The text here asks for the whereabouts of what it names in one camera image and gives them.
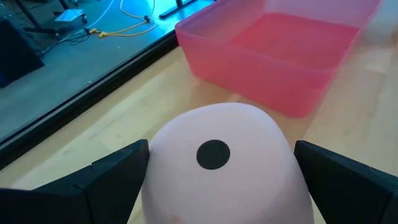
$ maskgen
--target wire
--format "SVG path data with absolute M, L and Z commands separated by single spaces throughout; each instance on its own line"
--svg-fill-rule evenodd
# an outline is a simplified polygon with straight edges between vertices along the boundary
M 65 40 L 64 42 L 69 42 L 69 45 L 76 46 L 76 45 L 88 40 L 89 38 L 90 38 L 89 34 L 83 34 L 83 35 L 79 35 L 77 37 L 69 38 L 69 39 Z
M 98 33 L 98 37 L 99 37 L 99 38 L 103 38 L 103 37 L 107 37 L 107 36 L 135 37 L 135 36 L 138 36 L 138 35 L 146 34 L 146 33 L 148 33 L 149 31 L 151 31 L 152 29 L 154 29 L 154 28 L 156 27 L 156 22 L 155 22 L 155 20 L 153 20 L 153 19 L 150 18 L 150 17 L 152 17 L 152 15 L 154 14 L 154 11 L 155 11 L 155 4 L 156 4 L 156 1 L 155 1 L 155 0 L 153 0 L 153 6 L 152 6 L 152 11 L 150 12 L 150 16 L 137 16 L 137 15 L 133 15 L 133 14 L 131 14 L 131 13 L 129 13 L 129 12 L 127 12 L 126 10 L 123 9 L 123 3 L 124 3 L 124 0 L 121 0 L 121 1 L 120 1 L 120 5 L 119 5 L 120 11 L 122 11 L 123 13 L 125 13 L 127 16 L 130 16 L 130 17 L 133 17 L 133 18 L 136 18 L 136 19 L 143 19 L 144 21 L 142 21 L 142 22 L 139 23 L 139 24 L 135 24 L 135 25 L 133 25 L 133 26 L 130 26 L 130 27 L 121 29 L 121 30 L 116 31 L 116 32 L 104 32 L 104 31 L 100 32 L 100 31 L 98 31 L 97 33 Z M 145 30 L 145 31 L 138 32 L 138 33 L 135 33 L 135 34 L 121 34 L 121 33 L 123 33 L 123 32 L 129 31 L 129 30 L 131 30 L 131 29 L 133 29 L 133 28 L 135 28 L 135 27 L 144 25 L 144 24 L 146 24 L 146 23 L 150 23 L 151 21 L 154 23 L 154 25 L 153 25 L 152 27 L 148 28 L 148 29 Z
M 90 24 L 87 28 L 93 27 L 97 22 L 99 22 L 99 21 L 102 19 L 102 17 L 104 17 L 105 14 L 109 11 L 109 9 L 111 8 L 113 2 L 114 2 L 114 0 L 112 0 L 112 1 L 108 4 L 107 8 L 106 8 L 105 11 L 99 16 L 99 18 L 97 18 L 97 20 L 95 20 L 95 21 L 94 21 L 92 24 Z M 74 36 L 74 35 L 76 35 L 76 34 L 79 34 L 79 33 L 83 32 L 84 30 L 85 30 L 85 29 L 81 29 L 81 30 L 79 30 L 78 32 L 76 32 L 76 33 L 74 33 L 74 34 L 71 34 L 71 35 L 69 35 L 68 37 L 66 37 L 66 38 L 64 38 L 64 39 L 62 39 L 62 40 L 60 40 L 60 41 L 58 41 L 58 43 L 62 43 L 62 42 L 64 42 L 64 41 L 66 41 L 67 39 L 69 39 L 70 37 L 72 37 L 72 36 Z
M 92 24 L 90 24 L 89 26 L 87 26 L 86 29 L 87 29 L 87 28 L 91 28 L 91 27 L 93 27 L 95 24 L 97 24 L 97 23 L 105 16 L 105 14 L 109 11 L 109 9 L 111 8 L 113 2 L 114 2 L 114 0 L 112 0 L 112 1 L 108 4 L 107 8 L 106 8 L 105 11 L 99 16 L 99 18 L 97 18 L 97 20 L 95 20 Z M 133 25 L 133 26 L 127 27 L 127 28 L 125 28 L 125 29 L 121 29 L 121 30 L 116 31 L 116 32 L 100 32 L 98 29 L 96 29 L 97 31 L 94 31 L 94 33 L 97 33 L 99 38 L 103 38 L 103 37 L 107 37 L 107 36 L 134 37 L 134 36 L 146 34 L 147 32 L 153 30 L 153 29 L 156 27 L 156 22 L 155 22 L 155 20 L 153 20 L 153 19 L 151 18 L 152 15 L 154 14 L 154 11 L 155 11 L 156 0 L 153 0 L 152 11 L 150 12 L 150 16 L 149 16 L 149 17 L 147 17 L 147 16 L 137 16 L 137 15 L 133 15 L 133 14 L 127 12 L 126 10 L 123 9 L 123 3 L 124 3 L 124 0 L 121 0 L 121 1 L 120 1 L 120 5 L 119 5 L 119 8 L 120 8 L 120 10 L 121 10 L 123 13 L 125 13 L 127 16 L 130 16 L 130 17 L 133 17 L 133 18 L 136 18 L 136 19 L 143 19 L 144 21 L 142 21 L 141 23 L 135 24 L 135 25 Z M 154 23 L 154 25 L 153 25 L 152 27 L 148 28 L 148 29 L 145 30 L 145 31 L 138 32 L 138 33 L 135 33 L 135 34 L 121 34 L 122 32 L 126 32 L 126 31 L 131 30 L 131 29 L 133 29 L 133 28 L 135 28 L 135 27 L 144 25 L 144 24 L 146 24 L 146 23 L 150 23 L 151 21 Z M 76 32 L 76 33 L 74 33 L 74 34 L 72 34 L 72 35 L 69 35 L 68 37 L 66 37 L 66 38 L 64 38 L 64 39 L 62 39 L 62 40 L 60 40 L 60 41 L 58 42 L 58 44 L 59 44 L 59 43 L 62 43 L 62 42 L 70 41 L 69 39 L 70 39 L 71 37 L 73 37 L 73 36 L 76 35 L 76 34 L 79 34 L 79 33 L 83 32 L 84 30 L 85 30 L 85 29 L 82 29 L 82 30 L 79 30 L 78 32 Z

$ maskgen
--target blue floor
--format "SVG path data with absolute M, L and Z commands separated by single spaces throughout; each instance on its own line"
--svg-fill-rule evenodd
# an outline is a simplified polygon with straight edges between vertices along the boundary
M 43 57 L 45 66 L 21 79 L 0 88 L 0 140 L 69 99 L 82 88 L 108 73 L 120 63 L 128 60 L 137 52 L 146 48 L 174 29 L 174 25 L 211 4 L 213 0 L 199 0 L 172 17 L 162 21 L 159 14 L 175 5 L 174 0 L 156 0 L 152 16 L 157 23 L 154 30 L 136 37 L 106 37 L 99 39 L 91 36 L 76 46 L 68 42 L 55 46 Z M 59 9 L 57 1 L 40 7 L 32 12 L 43 21 L 44 11 Z M 108 12 L 91 28 L 114 32 L 133 24 L 137 19 L 128 17 L 119 9 L 120 0 L 84 0 L 78 8 L 84 9 L 88 25 L 97 20 L 108 8 Z M 131 14 L 150 14 L 153 0 L 125 0 L 124 9 Z M 130 33 L 148 29 L 151 25 L 142 25 Z

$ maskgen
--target translucent pink container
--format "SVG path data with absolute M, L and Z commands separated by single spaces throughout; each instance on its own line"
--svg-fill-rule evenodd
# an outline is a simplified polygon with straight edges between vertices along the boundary
M 194 75 L 289 116 L 318 105 L 381 0 L 219 0 L 175 27 Z

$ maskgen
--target yellow cable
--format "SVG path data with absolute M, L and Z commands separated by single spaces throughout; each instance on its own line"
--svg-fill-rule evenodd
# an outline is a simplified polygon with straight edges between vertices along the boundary
M 145 16 L 137 16 L 137 15 L 133 15 L 133 14 L 130 14 L 130 13 L 128 13 L 127 11 L 125 11 L 125 10 L 123 9 L 123 2 L 124 2 L 124 0 L 121 0 L 121 1 L 120 1 L 120 5 L 119 5 L 119 8 L 120 8 L 120 10 L 121 10 L 123 13 L 125 13 L 127 16 L 130 16 L 130 17 L 133 17 L 133 18 L 136 18 L 136 19 L 145 19 Z M 121 29 L 121 30 L 115 31 L 115 32 L 104 32 L 104 31 L 99 32 L 99 33 L 98 33 L 98 37 L 99 37 L 99 38 L 103 38 L 103 37 L 107 37 L 107 36 L 135 37 L 135 36 L 138 36 L 138 35 L 146 34 L 146 33 L 148 33 L 149 31 L 151 31 L 152 29 L 154 29 L 154 28 L 156 27 L 155 21 L 154 21 L 153 19 L 150 18 L 150 17 L 153 15 L 154 11 L 155 11 L 155 0 L 154 0 L 154 3 L 153 3 L 153 6 L 152 6 L 152 12 L 151 12 L 151 14 L 150 14 L 150 16 L 149 16 L 149 21 L 152 20 L 153 23 L 154 23 L 154 25 L 153 25 L 151 28 L 149 28 L 149 29 L 147 29 L 147 30 L 145 30 L 145 31 L 138 32 L 138 33 L 135 33 L 135 34 L 120 34 L 120 33 L 129 31 L 129 30 L 131 30 L 131 29 L 133 29 L 133 28 L 135 28 L 135 27 L 144 25 L 144 24 L 146 24 L 146 23 L 150 23 L 150 22 L 148 22 L 148 21 L 146 21 L 146 20 L 144 20 L 144 21 L 142 21 L 142 22 L 140 22 L 140 23 L 138 23 L 138 24 L 135 24 L 135 25 L 133 25 L 133 26 L 127 27 L 127 28 L 125 28 L 125 29 Z

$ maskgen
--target wooden table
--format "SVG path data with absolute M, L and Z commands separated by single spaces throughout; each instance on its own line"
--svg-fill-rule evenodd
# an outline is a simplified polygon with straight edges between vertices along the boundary
M 310 116 L 293 119 L 263 108 L 291 145 L 305 139 L 398 175 L 398 51 L 391 42 L 397 23 L 398 1 L 387 0 Z M 184 111 L 227 101 L 256 105 L 194 78 L 182 50 L 175 49 L 0 171 L 0 187 L 34 189 L 151 139 Z M 318 211 L 315 218 L 324 223 Z M 143 223 L 139 202 L 130 223 Z

